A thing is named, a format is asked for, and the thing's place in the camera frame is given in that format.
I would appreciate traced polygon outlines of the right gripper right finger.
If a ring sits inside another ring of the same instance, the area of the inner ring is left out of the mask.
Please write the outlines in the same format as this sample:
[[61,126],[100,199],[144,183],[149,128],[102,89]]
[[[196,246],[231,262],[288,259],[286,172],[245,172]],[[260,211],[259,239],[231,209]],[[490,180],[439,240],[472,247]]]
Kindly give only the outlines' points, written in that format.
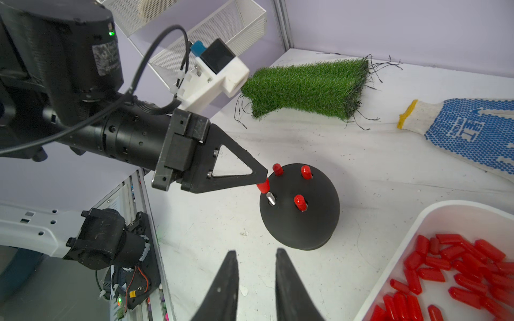
[[278,248],[275,267],[277,320],[324,320],[311,300],[285,249]]

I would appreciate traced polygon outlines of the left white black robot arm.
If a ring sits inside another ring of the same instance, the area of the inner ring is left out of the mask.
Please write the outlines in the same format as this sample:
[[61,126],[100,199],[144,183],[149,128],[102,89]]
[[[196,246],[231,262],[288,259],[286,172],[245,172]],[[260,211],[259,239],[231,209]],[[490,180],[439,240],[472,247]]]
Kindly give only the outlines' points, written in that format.
[[[267,170],[200,114],[234,96],[249,69],[223,40],[210,44],[180,25],[164,29],[124,93],[115,10],[97,1],[1,2],[1,156],[44,161],[57,142],[150,170],[152,186],[191,193],[259,184]],[[159,44],[182,33],[171,102],[135,91]]]

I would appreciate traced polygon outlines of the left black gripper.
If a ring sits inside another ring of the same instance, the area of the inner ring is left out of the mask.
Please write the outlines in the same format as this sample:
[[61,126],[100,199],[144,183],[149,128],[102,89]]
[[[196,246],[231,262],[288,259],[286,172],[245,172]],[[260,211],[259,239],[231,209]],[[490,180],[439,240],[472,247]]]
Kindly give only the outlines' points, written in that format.
[[171,115],[151,186],[182,182],[190,193],[261,184],[268,170],[210,119],[177,109]]

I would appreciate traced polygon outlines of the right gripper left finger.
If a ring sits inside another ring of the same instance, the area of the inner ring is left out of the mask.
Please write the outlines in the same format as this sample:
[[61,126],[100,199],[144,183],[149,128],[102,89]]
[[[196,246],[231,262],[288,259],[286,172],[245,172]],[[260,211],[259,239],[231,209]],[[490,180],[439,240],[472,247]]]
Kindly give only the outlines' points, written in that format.
[[214,281],[192,320],[236,320],[238,310],[239,269],[237,255],[229,251]]

